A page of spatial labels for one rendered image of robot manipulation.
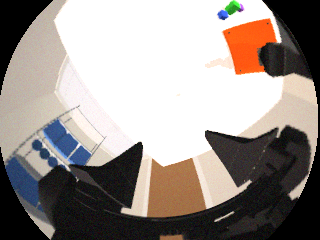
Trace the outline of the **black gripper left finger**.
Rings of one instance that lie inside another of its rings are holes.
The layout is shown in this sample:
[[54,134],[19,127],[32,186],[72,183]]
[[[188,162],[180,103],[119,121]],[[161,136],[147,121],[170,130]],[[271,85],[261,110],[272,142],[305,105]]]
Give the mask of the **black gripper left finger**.
[[96,185],[101,191],[123,205],[123,208],[132,209],[133,196],[144,147],[139,143],[132,145],[127,151],[120,153],[115,159],[100,165],[100,167],[85,167],[85,165],[68,165],[69,171],[75,173],[77,180],[87,181],[87,184]]

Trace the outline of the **green block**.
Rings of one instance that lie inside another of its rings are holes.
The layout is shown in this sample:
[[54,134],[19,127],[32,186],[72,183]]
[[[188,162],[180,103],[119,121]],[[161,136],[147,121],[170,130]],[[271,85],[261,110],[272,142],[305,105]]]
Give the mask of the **green block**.
[[232,16],[232,13],[235,13],[235,12],[231,11],[231,9],[229,9],[228,5],[225,5],[224,8],[225,8],[225,11],[228,12],[228,15],[229,15],[229,16]]
[[231,1],[229,1],[228,7],[229,7],[229,9],[231,9],[231,11],[236,12],[236,11],[239,11],[239,9],[240,9],[239,4],[240,4],[239,1],[231,0]]

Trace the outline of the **blue cube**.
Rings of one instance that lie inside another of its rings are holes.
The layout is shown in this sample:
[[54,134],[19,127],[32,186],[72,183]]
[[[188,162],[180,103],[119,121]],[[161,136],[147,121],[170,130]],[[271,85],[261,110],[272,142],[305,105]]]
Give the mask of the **blue cube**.
[[228,19],[228,12],[224,11],[224,9],[221,9],[220,12],[217,12],[217,17],[219,17],[219,20],[225,20]]

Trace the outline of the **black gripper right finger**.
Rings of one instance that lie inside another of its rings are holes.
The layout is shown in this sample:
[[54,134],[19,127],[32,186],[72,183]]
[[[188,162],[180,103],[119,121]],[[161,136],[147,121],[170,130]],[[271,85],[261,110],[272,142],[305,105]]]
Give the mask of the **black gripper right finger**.
[[216,152],[217,157],[220,157],[221,163],[227,168],[236,187],[240,188],[240,185],[247,184],[249,181],[249,175],[253,168],[256,168],[256,164],[259,165],[265,148],[275,140],[277,132],[280,132],[280,128],[269,129],[264,135],[251,139],[251,137],[205,131],[205,140]]

